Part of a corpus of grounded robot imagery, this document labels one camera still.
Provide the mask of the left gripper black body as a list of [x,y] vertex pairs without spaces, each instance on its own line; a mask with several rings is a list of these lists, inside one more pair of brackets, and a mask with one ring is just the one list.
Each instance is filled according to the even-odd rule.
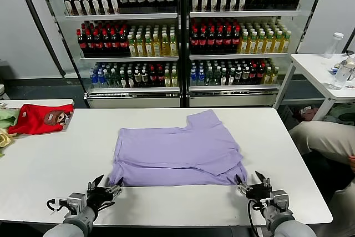
[[113,193],[109,188],[97,186],[94,189],[87,189],[87,206],[95,212],[99,212],[113,204]]

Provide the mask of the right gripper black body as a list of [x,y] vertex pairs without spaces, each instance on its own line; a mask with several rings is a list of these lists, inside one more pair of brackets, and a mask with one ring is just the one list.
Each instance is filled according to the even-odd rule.
[[269,199],[272,192],[272,186],[269,184],[259,183],[249,185],[246,190],[246,198],[252,200],[256,206],[261,206],[262,201]]

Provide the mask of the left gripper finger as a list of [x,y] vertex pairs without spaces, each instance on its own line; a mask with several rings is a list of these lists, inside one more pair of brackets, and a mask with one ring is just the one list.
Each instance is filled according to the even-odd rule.
[[96,177],[93,181],[90,181],[88,183],[88,188],[87,190],[94,190],[98,185],[99,183],[101,182],[101,180],[103,179],[104,175],[100,175],[98,177]]
[[105,191],[107,193],[121,193],[123,190],[123,180],[124,177],[121,177],[115,185],[107,188]]

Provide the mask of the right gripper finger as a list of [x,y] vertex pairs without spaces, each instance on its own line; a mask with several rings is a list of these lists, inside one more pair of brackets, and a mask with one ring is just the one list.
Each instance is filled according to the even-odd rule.
[[235,182],[238,191],[243,195],[246,195],[248,191],[252,190],[252,187],[247,185],[245,182],[243,182],[242,179],[237,174],[235,175]]
[[265,177],[262,173],[255,171],[256,176],[259,178],[260,183],[258,183],[259,186],[263,187],[271,187],[270,179]]

